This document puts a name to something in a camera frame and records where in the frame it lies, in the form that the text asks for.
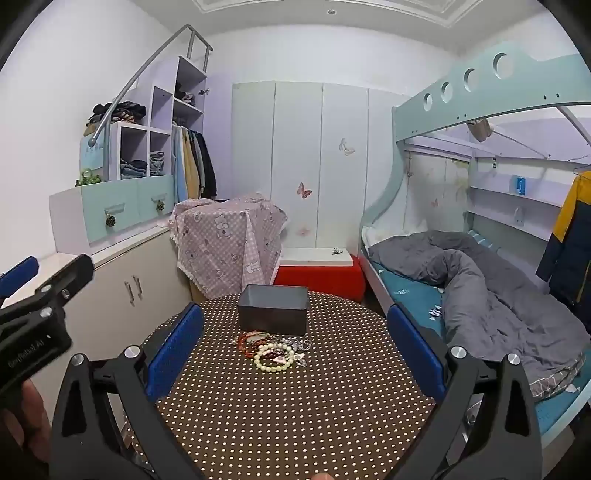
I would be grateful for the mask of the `person's left hand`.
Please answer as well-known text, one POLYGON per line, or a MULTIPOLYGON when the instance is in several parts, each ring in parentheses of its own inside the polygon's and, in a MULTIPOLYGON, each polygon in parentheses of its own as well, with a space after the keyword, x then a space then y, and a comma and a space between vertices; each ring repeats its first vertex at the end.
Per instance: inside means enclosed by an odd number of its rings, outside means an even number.
POLYGON ((1 478, 48 479, 51 425, 31 380, 22 384, 19 400, 1 410, 1 478))

